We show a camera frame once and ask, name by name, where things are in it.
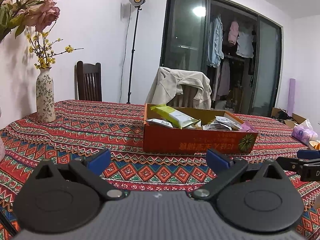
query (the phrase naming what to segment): red box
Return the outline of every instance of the red box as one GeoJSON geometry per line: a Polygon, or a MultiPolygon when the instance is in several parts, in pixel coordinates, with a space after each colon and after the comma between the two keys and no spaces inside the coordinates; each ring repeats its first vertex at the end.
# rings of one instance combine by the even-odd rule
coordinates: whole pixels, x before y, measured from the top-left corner
{"type": "MultiPolygon", "coordinates": [[[[258,136],[258,131],[249,123],[246,124],[252,128],[253,132],[179,129],[147,123],[146,120],[151,118],[162,119],[150,110],[151,106],[154,105],[146,104],[144,112],[143,150],[145,152],[194,154],[214,148],[224,154],[247,154],[251,152],[258,136]]],[[[201,119],[202,125],[208,124],[215,116],[225,116],[236,123],[244,123],[226,111],[174,108],[195,119],[201,119]]]]}

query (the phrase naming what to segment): green snack package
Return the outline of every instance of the green snack package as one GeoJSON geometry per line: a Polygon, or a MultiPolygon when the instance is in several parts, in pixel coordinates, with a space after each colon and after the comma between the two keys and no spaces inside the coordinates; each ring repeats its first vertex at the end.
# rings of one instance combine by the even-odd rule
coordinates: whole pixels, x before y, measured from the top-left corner
{"type": "Polygon", "coordinates": [[[199,121],[166,105],[152,106],[150,109],[180,129],[193,125],[199,121]]]}

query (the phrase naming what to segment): red tablecloth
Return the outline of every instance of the red tablecloth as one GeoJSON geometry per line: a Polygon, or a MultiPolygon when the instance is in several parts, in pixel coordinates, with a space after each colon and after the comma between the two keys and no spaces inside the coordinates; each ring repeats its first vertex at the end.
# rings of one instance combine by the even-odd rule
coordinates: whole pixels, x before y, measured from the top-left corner
{"type": "MultiPolygon", "coordinates": [[[[192,191],[215,177],[204,155],[161,155],[145,153],[143,145],[144,107],[116,103],[61,101],[56,103],[57,119],[46,125],[36,122],[36,114],[9,124],[1,130],[6,156],[0,163],[0,209],[17,226],[12,213],[15,195],[32,169],[43,158],[67,163],[78,156],[90,156],[99,148],[109,148],[112,163],[102,177],[128,190],[192,191]]],[[[292,129],[265,117],[239,115],[249,121],[259,135],[252,152],[241,157],[251,163],[278,156],[294,157],[306,147],[291,137],[292,129]]],[[[312,205],[320,193],[319,183],[300,182],[287,172],[305,203],[297,230],[309,239],[319,234],[320,209],[312,205]]],[[[0,226],[0,239],[8,234],[0,226]]]]}

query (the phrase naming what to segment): wooden chair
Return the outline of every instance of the wooden chair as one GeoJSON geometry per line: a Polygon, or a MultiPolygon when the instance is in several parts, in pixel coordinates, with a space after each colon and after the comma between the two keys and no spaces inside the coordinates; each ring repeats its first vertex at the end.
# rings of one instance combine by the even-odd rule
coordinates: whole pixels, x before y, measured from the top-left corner
{"type": "Polygon", "coordinates": [[[78,61],[76,71],[79,100],[101,102],[101,64],[84,64],[78,61]]]}
{"type": "Polygon", "coordinates": [[[193,98],[196,96],[198,89],[191,86],[182,85],[183,95],[176,95],[167,106],[172,107],[191,107],[193,108],[193,98]]]}

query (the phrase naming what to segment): round black cover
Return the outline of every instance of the round black cover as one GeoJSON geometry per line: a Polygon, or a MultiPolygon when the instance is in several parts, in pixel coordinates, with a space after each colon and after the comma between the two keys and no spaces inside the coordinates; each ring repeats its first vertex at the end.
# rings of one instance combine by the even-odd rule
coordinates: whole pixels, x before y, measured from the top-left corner
{"type": "Polygon", "coordinates": [[[297,190],[283,179],[254,179],[225,188],[217,198],[223,219],[257,233],[274,233],[294,225],[303,213],[297,190]]]}
{"type": "Polygon", "coordinates": [[[63,233],[85,225],[98,213],[98,194],[83,184],[39,179],[16,196],[13,211],[21,228],[63,233]]]}

